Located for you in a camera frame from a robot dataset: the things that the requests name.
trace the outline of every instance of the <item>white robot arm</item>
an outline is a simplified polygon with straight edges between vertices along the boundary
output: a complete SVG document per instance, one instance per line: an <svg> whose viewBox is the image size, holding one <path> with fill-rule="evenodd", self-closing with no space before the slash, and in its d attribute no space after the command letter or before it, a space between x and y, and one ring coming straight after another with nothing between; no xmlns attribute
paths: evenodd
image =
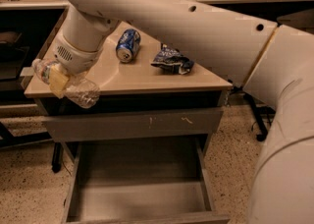
<svg viewBox="0 0 314 224"><path fill-rule="evenodd" d="M247 221L312 222L314 36L190 0L69 1L56 52L70 73L88 70L107 35L125 21L276 109Z"/></svg>

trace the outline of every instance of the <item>speckled floor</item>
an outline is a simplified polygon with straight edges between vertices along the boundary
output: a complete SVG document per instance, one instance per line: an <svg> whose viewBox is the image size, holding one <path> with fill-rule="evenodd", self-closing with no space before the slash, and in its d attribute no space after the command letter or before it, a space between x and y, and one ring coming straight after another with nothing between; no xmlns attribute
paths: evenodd
<svg viewBox="0 0 314 224"><path fill-rule="evenodd" d="M45 131L33 105L2 106L0 120L15 135ZM245 223L254 165L263 142L248 105L224 107L218 132L205 155L216 210L231 224ZM52 141L0 150L0 223L60 223L73 165L64 155L59 173L51 170Z"/></svg>

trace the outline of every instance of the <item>blue can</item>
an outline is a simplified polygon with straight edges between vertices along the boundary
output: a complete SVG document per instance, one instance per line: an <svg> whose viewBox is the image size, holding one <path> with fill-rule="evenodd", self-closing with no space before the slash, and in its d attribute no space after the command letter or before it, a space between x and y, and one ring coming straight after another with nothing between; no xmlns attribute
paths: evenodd
<svg viewBox="0 0 314 224"><path fill-rule="evenodd" d="M135 59L140 43L140 34L135 29L127 29L120 37L117 47L116 54L119 60L123 63L129 63Z"/></svg>

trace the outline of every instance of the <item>crumpled bag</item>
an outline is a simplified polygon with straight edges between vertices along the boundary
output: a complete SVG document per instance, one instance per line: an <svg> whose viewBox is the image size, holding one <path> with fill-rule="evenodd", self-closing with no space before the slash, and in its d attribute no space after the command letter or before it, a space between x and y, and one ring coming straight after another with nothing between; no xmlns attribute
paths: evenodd
<svg viewBox="0 0 314 224"><path fill-rule="evenodd" d="M194 65L187 57L178 50L163 45L161 51L155 56L151 66L159 67L172 74L187 74Z"/></svg>

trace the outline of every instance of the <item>plastic bottle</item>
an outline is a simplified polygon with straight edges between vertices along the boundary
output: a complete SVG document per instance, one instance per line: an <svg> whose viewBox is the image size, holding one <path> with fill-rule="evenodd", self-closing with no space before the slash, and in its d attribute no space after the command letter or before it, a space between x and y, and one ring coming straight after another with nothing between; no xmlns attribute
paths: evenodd
<svg viewBox="0 0 314 224"><path fill-rule="evenodd" d="M56 60L35 59L31 65L39 79L49 84L50 69L56 64L60 63ZM86 79L83 75L77 75L72 76L68 81L64 95L81 108L88 109L98 101L100 90L96 83Z"/></svg>

